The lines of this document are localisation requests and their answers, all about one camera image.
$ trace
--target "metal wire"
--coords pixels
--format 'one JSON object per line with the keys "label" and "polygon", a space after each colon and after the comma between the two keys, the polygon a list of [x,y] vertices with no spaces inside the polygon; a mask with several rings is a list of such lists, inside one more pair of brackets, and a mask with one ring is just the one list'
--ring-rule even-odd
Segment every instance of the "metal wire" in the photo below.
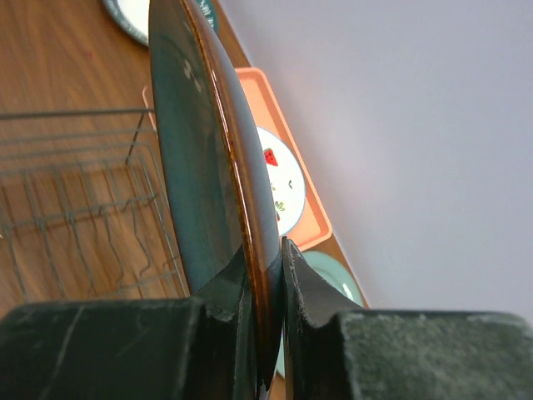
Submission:
{"label": "metal wire", "polygon": [[[189,294],[151,111],[0,115],[0,284],[11,303]],[[93,129],[43,132],[65,118]],[[27,123],[35,131],[21,135]]]}

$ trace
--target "plate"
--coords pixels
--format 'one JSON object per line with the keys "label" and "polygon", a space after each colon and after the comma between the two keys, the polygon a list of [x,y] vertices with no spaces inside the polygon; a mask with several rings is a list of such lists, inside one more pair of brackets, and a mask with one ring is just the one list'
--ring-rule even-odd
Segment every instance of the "plate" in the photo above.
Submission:
{"label": "plate", "polygon": [[[352,300],[355,304],[363,307],[363,299],[356,281],[340,262],[323,252],[304,252],[303,257],[306,259],[309,266],[321,277],[326,279],[330,285]],[[283,335],[281,335],[281,346],[277,357],[276,370],[282,377],[285,377],[284,360]]]}
{"label": "plate", "polygon": [[[256,381],[268,388],[280,344],[283,280],[257,125],[235,68],[195,0],[153,1],[148,23],[157,139],[187,284],[194,294],[224,268],[241,274],[238,285],[245,273],[253,277],[247,288],[257,327]],[[235,293],[221,293],[221,300],[236,304]],[[252,321],[246,324],[243,332],[252,333]],[[242,351],[251,357],[251,349]],[[236,373],[244,378],[248,371]]]}
{"label": "plate", "polygon": [[300,221],[306,206],[306,181],[296,157],[280,138],[257,127],[270,179],[280,236]]}
{"label": "plate", "polygon": [[[196,0],[211,28],[218,31],[218,19],[211,0]],[[148,46],[150,0],[103,0],[115,22],[139,43]]]}

